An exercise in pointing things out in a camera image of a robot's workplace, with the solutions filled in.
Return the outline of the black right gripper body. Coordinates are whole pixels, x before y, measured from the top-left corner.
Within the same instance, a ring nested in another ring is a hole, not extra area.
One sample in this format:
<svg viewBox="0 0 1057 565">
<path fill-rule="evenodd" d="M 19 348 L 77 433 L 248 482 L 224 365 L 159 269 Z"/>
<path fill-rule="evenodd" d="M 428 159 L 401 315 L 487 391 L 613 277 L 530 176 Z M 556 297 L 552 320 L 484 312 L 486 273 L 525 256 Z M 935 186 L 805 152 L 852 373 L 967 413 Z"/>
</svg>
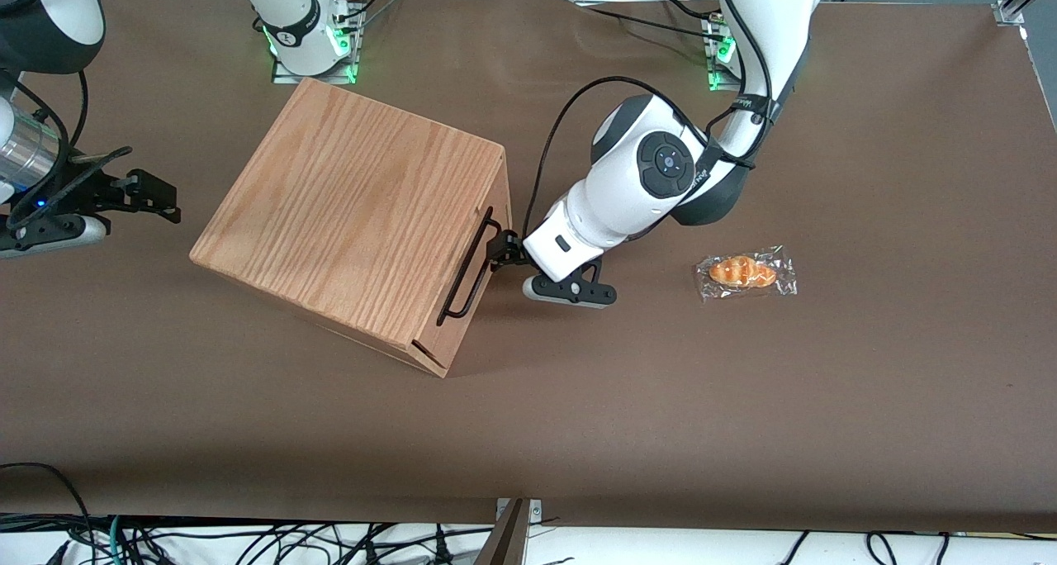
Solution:
<svg viewBox="0 0 1057 565">
<path fill-rule="evenodd" d="M 10 203 L 12 221 L 35 221 L 63 214 L 97 215 L 124 210 L 126 192 L 120 178 L 103 170 L 112 159 L 73 159 L 49 171 L 47 176 Z"/>
</svg>

